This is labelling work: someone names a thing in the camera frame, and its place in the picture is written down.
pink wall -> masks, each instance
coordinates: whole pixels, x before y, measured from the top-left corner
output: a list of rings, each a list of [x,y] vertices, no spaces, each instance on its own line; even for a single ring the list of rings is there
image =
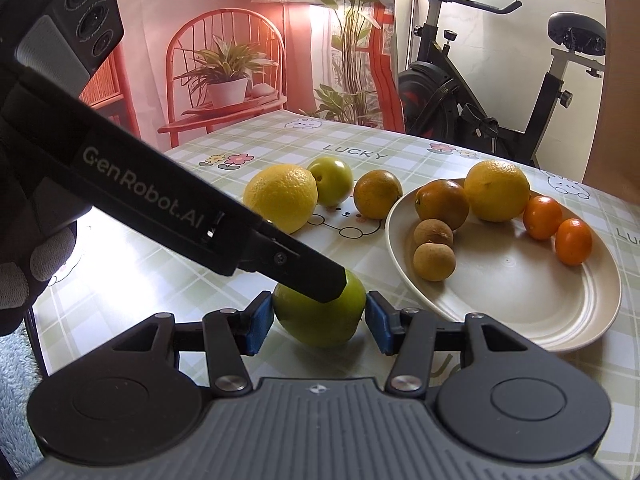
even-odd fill
[[[122,40],[125,65],[142,139],[165,148],[156,130],[166,123],[166,48],[177,30],[191,18],[221,7],[244,7],[265,14],[282,26],[278,4],[251,4],[251,0],[118,0],[125,28]],[[311,108],[310,22],[306,6],[291,6],[287,23],[289,109]]]

plate rim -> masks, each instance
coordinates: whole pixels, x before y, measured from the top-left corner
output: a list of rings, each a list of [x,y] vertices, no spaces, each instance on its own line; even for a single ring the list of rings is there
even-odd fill
[[[461,186],[464,185],[464,181],[465,181],[464,178],[452,178],[450,180],[453,180],[454,182],[456,182],[457,184],[460,184]],[[433,301],[431,301],[420,290],[418,290],[418,288],[413,284],[413,282],[409,279],[409,277],[401,269],[401,267],[400,267],[400,265],[398,263],[398,260],[396,259],[395,255],[394,255],[394,252],[392,251],[392,248],[391,248],[391,240],[389,238],[389,229],[388,229],[388,223],[389,223],[390,218],[392,217],[393,213],[396,211],[396,208],[402,202],[402,200],[404,200],[409,195],[417,193],[418,190],[421,189],[422,187],[424,187],[425,185],[426,184],[424,184],[423,186],[417,187],[417,188],[411,190],[410,192],[405,193],[404,195],[402,195],[396,201],[396,203],[393,205],[391,210],[389,211],[389,214],[386,216],[386,220],[385,220],[385,245],[386,245],[386,250],[387,250],[389,256],[391,257],[391,260],[393,261],[393,264],[394,264],[394,267],[396,268],[396,271],[400,274],[400,277],[404,281],[405,285],[407,285],[409,287],[409,289],[412,291],[412,293],[414,293],[418,297],[419,300],[421,300],[423,303],[425,303],[431,310],[435,311],[435,313],[438,314],[439,316],[443,317],[444,319],[446,319],[448,321],[457,322],[457,320],[453,319],[451,316],[446,314],[442,309],[437,307],[436,304],[433,303]],[[530,192],[530,195],[532,197],[533,196],[543,196],[542,193],[537,192],[537,191],[535,191],[533,189],[531,189],[529,192]],[[564,353],[567,353],[567,352],[573,352],[573,351],[579,350],[581,348],[584,348],[585,346],[588,346],[588,345],[596,342],[598,339],[600,339],[607,332],[607,330],[609,330],[609,328],[611,328],[611,326],[613,325],[613,323],[615,322],[615,320],[618,317],[618,314],[620,312],[620,306],[622,304],[622,277],[620,276],[620,268],[618,267],[618,264],[616,263],[616,259],[613,257],[613,254],[611,253],[611,249],[609,249],[609,246],[604,242],[604,240],[600,237],[600,235],[596,232],[596,230],[593,229],[593,227],[591,227],[588,222],[586,222],[583,218],[581,218],[580,215],[577,215],[572,209],[570,209],[569,207],[565,206],[562,203],[561,203],[561,205],[565,209],[569,210],[572,215],[574,215],[573,218],[578,218],[578,219],[582,220],[583,222],[585,222],[589,226],[589,229],[591,230],[591,234],[597,236],[598,239],[602,242],[602,245],[606,249],[606,255],[608,255],[608,257],[613,262],[613,266],[616,269],[616,275],[618,277],[618,287],[617,287],[617,289],[618,289],[618,304],[616,305],[616,308],[615,308],[615,311],[613,313],[613,316],[611,317],[611,319],[609,320],[607,325],[601,331],[599,331],[594,337],[590,338],[585,343],[581,343],[581,344],[577,344],[577,345],[570,345],[570,346],[563,345],[560,348],[545,348],[549,352],[564,354]]]

green checkered tablecloth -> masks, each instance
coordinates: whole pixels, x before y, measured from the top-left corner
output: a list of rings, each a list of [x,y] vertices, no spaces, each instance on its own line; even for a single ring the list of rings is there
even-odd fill
[[[434,178],[464,177],[485,155],[391,132],[272,112],[175,148],[168,155],[187,170],[235,197],[272,164],[306,166],[319,155],[343,158],[358,178],[391,170],[405,191]],[[604,386],[613,420],[598,459],[615,475],[640,472],[640,208],[576,182],[522,168],[532,189],[553,196],[584,218],[614,255],[623,283],[620,314],[598,342],[565,356]],[[367,290],[396,306],[419,306],[387,255],[383,225],[358,215],[353,200],[339,210],[318,208],[295,237],[353,269]],[[38,300],[36,318],[47,364],[57,369],[158,311],[178,322],[201,319],[225,306],[244,307],[274,282],[258,274],[231,278],[172,253],[92,210],[79,221],[74,256]],[[317,350],[293,340],[276,323],[260,355],[245,360],[254,380],[263,376],[326,378],[374,376],[383,381],[393,359],[380,355],[364,323],[345,348]],[[433,381],[459,367],[438,355]],[[181,369],[206,382],[204,359],[186,354]]]

white plate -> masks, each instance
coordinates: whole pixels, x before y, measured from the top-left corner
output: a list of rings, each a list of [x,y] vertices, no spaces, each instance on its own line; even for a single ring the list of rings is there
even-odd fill
[[[533,240],[522,219],[493,224],[469,214],[454,233],[454,273],[444,282],[421,279],[413,267],[417,247],[413,232],[420,221],[414,207],[418,189],[391,209],[386,246],[409,288],[444,318],[464,321],[469,312],[484,312],[553,352],[588,345],[616,319],[620,274],[593,230],[591,256],[579,267],[567,267],[556,258],[553,239]],[[580,218],[564,206],[562,213],[565,219]]]

green plant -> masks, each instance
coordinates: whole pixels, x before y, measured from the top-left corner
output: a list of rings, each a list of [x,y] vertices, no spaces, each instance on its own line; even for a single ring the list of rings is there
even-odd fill
[[[344,107],[342,112],[338,113],[335,95],[332,93],[330,97],[321,86],[320,89],[316,89],[321,104],[313,113],[335,115],[335,120],[342,122],[369,123],[369,117],[374,112],[367,109],[366,92],[363,91],[361,81],[362,62],[357,48],[363,46],[363,43],[366,44],[373,27],[380,28],[380,24],[366,12],[367,7],[380,3],[380,0],[320,1],[334,11],[339,27],[340,34],[332,35],[332,47],[341,53],[342,62],[337,78],[344,92],[331,90],[342,97]]]
[[[186,79],[192,94],[206,85],[251,78],[254,73],[264,73],[265,67],[277,65],[264,57],[258,44],[227,43],[217,36],[213,37],[213,43],[215,50],[188,50],[197,66],[176,77]]]

